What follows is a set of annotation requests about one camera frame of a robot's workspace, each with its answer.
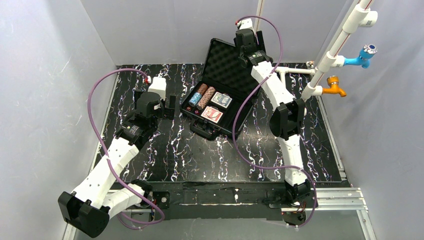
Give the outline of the light blue chip stack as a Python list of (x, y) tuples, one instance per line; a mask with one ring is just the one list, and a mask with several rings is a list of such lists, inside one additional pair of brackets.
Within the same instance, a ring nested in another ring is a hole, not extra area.
[(195, 92), (193, 95), (192, 95), (192, 97), (190, 98), (190, 100), (188, 101), (188, 104), (191, 106), (191, 107), (195, 107), (197, 104), (198, 104), (198, 102), (200, 101), (200, 99), (202, 98), (202, 94), (201, 93), (199, 93), (199, 92)]

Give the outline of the orange black chip stack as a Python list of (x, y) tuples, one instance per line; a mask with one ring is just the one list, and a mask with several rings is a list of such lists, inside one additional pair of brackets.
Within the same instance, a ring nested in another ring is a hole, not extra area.
[(196, 92), (199, 93), (201, 96), (203, 96), (205, 92), (207, 91), (207, 89), (208, 89), (208, 86), (202, 83)]

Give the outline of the black poker set case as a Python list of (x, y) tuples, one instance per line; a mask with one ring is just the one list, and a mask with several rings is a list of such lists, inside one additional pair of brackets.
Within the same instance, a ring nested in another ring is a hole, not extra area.
[[(218, 136), (237, 138), (255, 105), (257, 93), (243, 104), (258, 82), (251, 76), (250, 69), (239, 64), (238, 57), (239, 51), (234, 44), (212, 38), (199, 81), (180, 105), (180, 112), (190, 120), (190, 130), (207, 140), (213, 141)], [(186, 107), (190, 106), (190, 98), (201, 84), (206, 84), (208, 88), (214, 87), (215, 92), (227, 94), (232, 98), (228, 108), (220, 107), (211, 100), (207, 103), (206, 107), (215, 107), (223, 112), (218, 123), (201, 117), (205, 108), (199, 110), (196, 106), (191, 106), (191, 111), (186, 110)]]

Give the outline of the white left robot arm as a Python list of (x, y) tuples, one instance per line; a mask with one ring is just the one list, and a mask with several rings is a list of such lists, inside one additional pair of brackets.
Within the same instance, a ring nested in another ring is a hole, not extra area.
[(156, 92), (134, 94), (134, 110), (122, 121), (107, 152), (89, 175), (70, 193), (58, 197), (64, 221), (91, 238), (98, 237), (109, 220), (121, 211), (144, 201), (152, 188), (134, 180), (113, 194), (108, 194), (124, 167), (138, 155), (167, 117), (166, 97)]

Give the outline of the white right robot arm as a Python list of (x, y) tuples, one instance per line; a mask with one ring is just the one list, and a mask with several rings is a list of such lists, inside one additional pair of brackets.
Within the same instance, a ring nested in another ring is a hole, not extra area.
[(305, 102), (295, 98), (279, 79), (267, 55), (261, 31), (238, 29), (233, 43), (210, 41), (200, 81), (180, 105), (191, 119), (190, 129), (213, 141), (224, 135), (237, 140), (259, 91), (271, 102), (271, 133), (279, 141), (284, 161), (285, 190), (270, 204), (301, 203), (311, 194), (300, 150)]

